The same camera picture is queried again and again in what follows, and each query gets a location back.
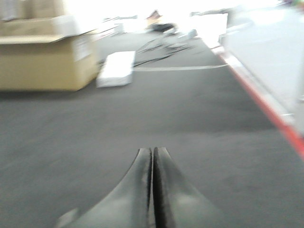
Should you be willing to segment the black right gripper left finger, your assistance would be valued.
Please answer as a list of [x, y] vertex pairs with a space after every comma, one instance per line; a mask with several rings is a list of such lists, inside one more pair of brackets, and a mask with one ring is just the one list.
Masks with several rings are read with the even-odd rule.
[[147, 228], [152, 175], [152, 151], [140, 148], [129, 170], [99, 203], [79, 215], [73, 209], [57, 222], [58, 228]]

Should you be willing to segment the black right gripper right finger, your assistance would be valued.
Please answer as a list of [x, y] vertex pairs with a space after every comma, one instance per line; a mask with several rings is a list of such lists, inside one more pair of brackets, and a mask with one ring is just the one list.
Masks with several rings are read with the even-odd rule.
[[227, 228], [228, 219], [191, 184], [165, 147], [153, 152], [153, 203], [158, 228]]

